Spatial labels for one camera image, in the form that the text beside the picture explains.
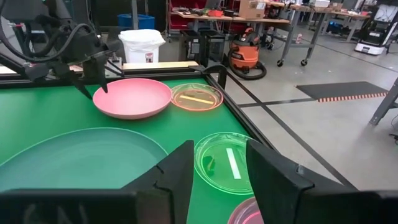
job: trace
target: caster wheel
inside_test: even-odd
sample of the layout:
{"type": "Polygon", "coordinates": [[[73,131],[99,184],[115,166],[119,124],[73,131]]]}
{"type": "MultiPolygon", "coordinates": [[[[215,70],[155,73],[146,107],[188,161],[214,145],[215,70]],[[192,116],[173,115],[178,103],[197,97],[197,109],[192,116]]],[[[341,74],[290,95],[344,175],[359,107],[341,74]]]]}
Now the caster wheel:
{"type": "Polygon", "coordinates": [[[268,46],[267,46],[267,49],[268,50],[272,50],[274,48],[274,44],[273,43],[270,43],[268,46]]]}
{"type": "Polygon", "coordinates": [[[301,61],[301,66],[306,66],[308,64],[308,61],[307,60],[302,60],[301,61]]]}
{"type": "Polygon", "coordinates": [[[279,60],[279,61],[276,63],[276,65],[277,65],[278,67],[282,67],[282,66],[284,66],[284,61],[283,61],[283,60],[279,60]]]}

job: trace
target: black mat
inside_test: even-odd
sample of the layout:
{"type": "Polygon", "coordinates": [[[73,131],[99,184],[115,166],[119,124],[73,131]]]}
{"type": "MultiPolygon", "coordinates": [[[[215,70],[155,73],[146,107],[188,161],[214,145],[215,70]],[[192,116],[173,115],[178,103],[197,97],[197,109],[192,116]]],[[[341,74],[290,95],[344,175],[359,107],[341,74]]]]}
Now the black mat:
{"type": "Polygon", "coordinates": [[[381,97],[388,93],[388,90],[368,82],[299,85],[297,88],[321,102],[381,97]]]}

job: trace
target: label on bucket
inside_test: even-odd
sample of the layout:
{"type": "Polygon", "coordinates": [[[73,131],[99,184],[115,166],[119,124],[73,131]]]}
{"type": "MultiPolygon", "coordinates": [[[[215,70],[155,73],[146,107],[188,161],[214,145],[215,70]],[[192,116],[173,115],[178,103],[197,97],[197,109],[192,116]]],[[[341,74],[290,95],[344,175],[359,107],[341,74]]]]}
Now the label on bucket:
{"type": "Polygon", "coordinates": [[[154,53],[146,53],[145,60],[147,63],[153,63],[154,62],[154,53]]]}

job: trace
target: orange striped tape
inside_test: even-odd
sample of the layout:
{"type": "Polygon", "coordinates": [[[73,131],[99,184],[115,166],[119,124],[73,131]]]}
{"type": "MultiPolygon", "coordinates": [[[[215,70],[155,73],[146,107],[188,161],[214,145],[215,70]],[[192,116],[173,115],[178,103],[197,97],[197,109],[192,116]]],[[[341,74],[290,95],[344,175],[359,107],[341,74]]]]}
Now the orange striped tape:
{"type": "Polygon", "coordinates": [[[371,93],[371,94],[363,94],[363,95],[354,95],[354,96],[337,96],[337,97],[327,97],[320,98],[318,102],[334,102],[334,101],[343,101],[343,100],[358,100],[358,99],[366,99],[366,98],[374,98],[374,97],[382,97],[387,96],[388,92],[385,93],[371,93]]]}

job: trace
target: green table surface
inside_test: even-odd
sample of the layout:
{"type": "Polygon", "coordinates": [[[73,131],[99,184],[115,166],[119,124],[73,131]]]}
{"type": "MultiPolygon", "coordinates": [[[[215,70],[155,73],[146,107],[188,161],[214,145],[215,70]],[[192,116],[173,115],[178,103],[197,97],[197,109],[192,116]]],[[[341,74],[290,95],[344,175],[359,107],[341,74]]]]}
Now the green table surface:
{"type": "MultiPolygon", "coordinates": [[[[202,79],[164,81],[169,87],[204,83],[202,79]]],[[[94,93],[98,86],[88,86],[94,93]]],[[[230,110],[221,105],[204,113],[169,105],[160,114],[139,121],[111,118],[98,111],[72,86],[0,91],[0,164],[31,145],[53,136],[94,127],[115,127],[142,133],[172,152],[186,140],[198,142],[218,132],[247,135],[230,110]]],[[[233,210],[252,195],[231,195],[209,186],[194,173],[188,223],[227,223],[233,210]]]]}

